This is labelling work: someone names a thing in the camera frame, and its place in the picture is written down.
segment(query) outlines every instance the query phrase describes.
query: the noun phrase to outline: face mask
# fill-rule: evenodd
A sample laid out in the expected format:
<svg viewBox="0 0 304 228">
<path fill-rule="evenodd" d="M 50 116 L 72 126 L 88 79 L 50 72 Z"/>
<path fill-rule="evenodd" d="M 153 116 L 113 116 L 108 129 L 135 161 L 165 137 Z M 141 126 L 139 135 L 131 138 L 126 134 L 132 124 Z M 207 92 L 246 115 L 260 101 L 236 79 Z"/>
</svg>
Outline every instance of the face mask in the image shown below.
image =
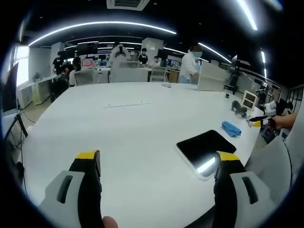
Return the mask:
<svg viewBox="0 0 304 228">
<path fill-rule="evenodd" d="M 201 54 L 202 54 L 203 52 L 201 52 L 201 51 L 194 51 L 193 52 L 193 55 L 194 55 L 194 57 L 196 57 L 196 58 L 199 58 L 199 57 L 201 57 Z"/>
</svg>

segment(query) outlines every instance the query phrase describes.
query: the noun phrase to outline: air vent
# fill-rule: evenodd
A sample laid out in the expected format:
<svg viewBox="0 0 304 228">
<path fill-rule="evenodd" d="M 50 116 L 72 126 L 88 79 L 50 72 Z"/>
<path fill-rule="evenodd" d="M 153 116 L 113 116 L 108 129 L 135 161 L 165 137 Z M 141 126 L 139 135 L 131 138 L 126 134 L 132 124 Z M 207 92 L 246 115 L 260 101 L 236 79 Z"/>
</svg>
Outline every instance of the air vent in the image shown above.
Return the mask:
<svg viewBox="0 0 304 228">
<path fill-rule="evenodd" d="M 108 9 L 142 11 L 150 0 L 107 0 Z"/>
</svg>

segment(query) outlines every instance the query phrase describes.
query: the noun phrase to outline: ceiling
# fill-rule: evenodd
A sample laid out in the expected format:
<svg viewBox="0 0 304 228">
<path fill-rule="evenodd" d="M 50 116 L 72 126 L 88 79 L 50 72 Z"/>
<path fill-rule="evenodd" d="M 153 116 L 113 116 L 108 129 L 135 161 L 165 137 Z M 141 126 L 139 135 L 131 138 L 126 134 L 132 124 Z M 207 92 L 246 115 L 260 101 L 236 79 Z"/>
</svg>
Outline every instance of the ceiling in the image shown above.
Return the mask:
<svg viewBox="0 0 304 228">
<path fill-rule="evenodd" d="M 286 79 L 280 69 L 283 43 L 283 13 L 274 10 L 265 0 L 245 0 L 258 30 L 254 31 L 237 0 L 192 0 L 177 3 L 175 0 L 150 0 L 143 11 L 107 9 L 106 0 L 43 1 L 29 14 L 23 43 L 56 29 L 92 21 L 128 21 L 154 25 L 177 32 L 176 35 L 134 25 L 89 25 L 71 28 L 51 35 L 33 47 L 51 46 L 57 42 L 69 45 L 86 41 L 124 41 L 141 43 L 146 37 L 164 40 L 166 47 L 187 52 L 191 42 L 201 42 L 223 56 L 239 58 L 251 64 L 250 69 L 264 75 L 261 48 L 266 55 L 267 77 L 286 86 L 300 81 Z M 222 58 L 203 50 L 202 58 Z"/>
</svg>

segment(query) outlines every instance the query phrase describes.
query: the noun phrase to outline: blue cloth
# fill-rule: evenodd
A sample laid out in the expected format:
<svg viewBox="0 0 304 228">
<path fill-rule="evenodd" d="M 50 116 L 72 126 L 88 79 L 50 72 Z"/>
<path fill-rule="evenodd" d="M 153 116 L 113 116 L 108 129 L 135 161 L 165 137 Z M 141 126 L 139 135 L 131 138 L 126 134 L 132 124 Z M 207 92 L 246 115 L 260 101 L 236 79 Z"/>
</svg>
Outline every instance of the blue cloth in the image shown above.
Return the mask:
<svg viewBox="0 0 304 228">
<path fill-rule="evenodd" d="M 179 83 L 190 84 L 190 80 L 188 78 L 186 78 L 184 75 L 180 75 Z"/>
<path fill-rule="evenodd" d="M 222 122 L 222 127 L 230 137 L 237 137 L 242 134 L 242 131 L 240 129 L 227 121 Z"/>
</svg>

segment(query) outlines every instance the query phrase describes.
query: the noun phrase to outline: black shirt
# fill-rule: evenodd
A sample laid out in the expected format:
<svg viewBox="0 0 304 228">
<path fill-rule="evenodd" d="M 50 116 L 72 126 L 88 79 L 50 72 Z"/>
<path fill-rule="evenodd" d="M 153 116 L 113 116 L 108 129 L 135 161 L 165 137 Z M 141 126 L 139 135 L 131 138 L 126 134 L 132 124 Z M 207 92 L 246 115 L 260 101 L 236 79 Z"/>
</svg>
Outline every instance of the black shirt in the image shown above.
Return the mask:
<svg viewBox="0 0 304 228">
<path fill-rule="evenodd" d="M 55 66 L 56 73 L 60 74 L 60 66 L 63 64 L 63 60 L 56 57 L 53 61 L 53 64 Z"/>
<path fill-rule="evenodd" d="M 148 56 L 140 54 L 138 60 L 142 62 L 142 64 L 146 64 L 148 62 Z"/>
</svg>

